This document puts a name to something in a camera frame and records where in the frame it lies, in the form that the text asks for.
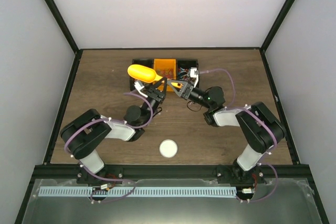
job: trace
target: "white circular lid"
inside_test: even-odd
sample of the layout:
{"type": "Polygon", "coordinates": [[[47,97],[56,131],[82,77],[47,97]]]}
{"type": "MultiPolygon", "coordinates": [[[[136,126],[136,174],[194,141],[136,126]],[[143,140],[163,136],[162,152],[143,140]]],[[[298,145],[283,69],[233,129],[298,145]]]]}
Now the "white circular lid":
{"type": "Polygon", "coordinates": [[[173,157],[177,153],[177,144],[170,139],[164,140],[160,144],[160,153],[164,157],[173,157]]]}

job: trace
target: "orange bin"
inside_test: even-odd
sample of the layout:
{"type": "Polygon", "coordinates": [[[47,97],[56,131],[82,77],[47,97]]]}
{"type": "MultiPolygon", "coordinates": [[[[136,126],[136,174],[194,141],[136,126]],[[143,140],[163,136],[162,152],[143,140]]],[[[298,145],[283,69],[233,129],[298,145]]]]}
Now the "orange bin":
{"type": "MultiPolygon", "coordinates": [[[[154,59],[153,69],[159,76],[176,80],[176,59],[154,59]]],[[[158,89],[162,91],[163,85],[159,86],[158,89]]],[[[167,91],[174,90],[167,86],[167,91]]]]}

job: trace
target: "white circle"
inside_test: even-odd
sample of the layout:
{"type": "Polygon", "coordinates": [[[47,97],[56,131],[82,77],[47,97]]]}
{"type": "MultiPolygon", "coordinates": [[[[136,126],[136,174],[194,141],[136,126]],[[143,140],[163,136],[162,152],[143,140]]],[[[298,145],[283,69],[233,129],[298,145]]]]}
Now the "white circle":
{"type": "Polygon", "coordinates": [[[173,157],[177,153],[177,144],[170,139],[164,140],[160,144],[160,153],[164,157],[173,157]]]}

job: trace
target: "wood grain surface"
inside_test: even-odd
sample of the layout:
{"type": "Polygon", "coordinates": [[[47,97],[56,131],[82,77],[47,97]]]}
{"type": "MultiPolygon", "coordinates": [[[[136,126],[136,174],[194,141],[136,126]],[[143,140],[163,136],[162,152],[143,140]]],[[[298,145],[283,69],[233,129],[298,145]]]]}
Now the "wood grain surface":
{"type": "MultiPolygon", "coordinates": [[[[262,101],[277,114],[263,63],[258,50],[85,50],[66,108],[62,127],[94,108],[105,116],[122,120],[128,106],[142,102],[123,95],[129,91],[127,67],[134,58],[198,59],[199,69],[227,69],[235,82],[235,106],[262,101]]],[[[223,72],[200,76],[200,88],[221,86],[227,104],[232,99],[232,87],[223,72]]],[[[162,104],[162,112],[145,128],[142,137],[132,143],[105,139],[97,148],[106,164],[231,164],[247,145],[239,127],[212,127],[203,119],[203,112],[192,112],[186,101],[170,92],[162,104]],[[159,145],[165,139],[174,140],[179,149],[173,158],[165,158],[159,145]]],[[[57,140],[52,163],[76,163],[57,140]]],[[[272,164],[291,164],[285,140],[274,154],[265,160],[272,164]]]]}

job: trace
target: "black metal frame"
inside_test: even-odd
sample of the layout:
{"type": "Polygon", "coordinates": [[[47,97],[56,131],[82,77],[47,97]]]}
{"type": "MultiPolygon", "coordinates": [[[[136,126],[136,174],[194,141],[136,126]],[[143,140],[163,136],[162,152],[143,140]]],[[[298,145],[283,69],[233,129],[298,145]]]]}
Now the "black metal frame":
{"type": "MultiPolygon", "coordinates": [[[[290,134],[290,130],[288,127],[288,123],[283,112],[283,108],[279,99],[278,92],[276,90],[276,86],[274,84],[267,59],[265,56],[265,51],[273,40],[277,30],[281,26],[285,16],[289,12],[292,4],[295,0],[286,0],[279,15],[277,16],[271,30],[269,31],[263,45],[260,47],[219,47],[219,48],[131,48],[131,49],[115,49],[114,50],[187,50],[187,49],[231,49],[231,50],[243,50],[243,49],[257,49],[260,51],[261,59],[264,63],[265,71],[267,74],[267,78],[271,87],[272,94],[274,96],[275,104],[279,113],[279,117],[281,122],[286,127],[288,132],[288,136],[286,138],[287,145],[289,148],[289,152],[291,155],[291,159],[293,165],[275,165],[274,167],[277,170],[278,176],[280,178],[306,178],[309,182],[310,187],[314,190],[314,199],[316,205],[318,207],[318,211],[320,213],[320,217],[323,223],[329,223],[327,219],[327,215],[325,213],[323,204],[319,197],[318,191],[316,189],[314,179],[312,177],[310,168],[308,165],[300,164],[299,156],[297,154],[292,136],[290,134]]],[[[70,97],[71,89],[73,82],[76,77],[77,69],[79,66],[79,62],[83,53],[83,50],[79,50],[67,25],[65,24],[54,0],[45,0],[47,3],[51,13],[53,14],[55,20],[57,21],[60,29],[62,30],[65,38],[68,40],[69,45],[73,49],[75,53],[75,58],[73,61],[73,65],[71,68],[71,72],[69,75],[69,79],[64,91],[64,95],[61,101],[61,105],[57,114],[57,118],[55,121],[54,128],[52,130],[51,138],[49,141],[49,145],[47,148],[47,152],[44,158],[43,165],[35,166],[34,172],[32,174],[32,178],[29,182],[23,203],[19,210],[17,219],[15,223],[21,223],[27,208],[27,204],[30,198],[30,194],[33,189],[33,185],[36,179],[78,179],[78,174],[82,172],[81,168],[78,165],[53,165],[50,164],[50,159],[54,151],[54,147],[56,144],[57,136],[60,130],[61,122],[64,117],[64,113],[66,110],[66,106],[70,97]]],[[[107,170],[112,170],[115,173],[122,173],[124,178],[128,179],[144,179],[144,178],[201,178],[201,179],[217,179],[219,183],[229,183],[232,181],[226,176],[219,176],[218,173],[224,171],[226,169],[231,169],[231,165],[186,165],[186,166],[176,166],[176,165],[107,165],[107,170]]],[[[273,171],[267,167],[262,166],[261,170],[264,174],[265,178],[273,178],[273,171]]],[[[241,186],[242,183],[233,183],[233,186],[241,186]]]]}

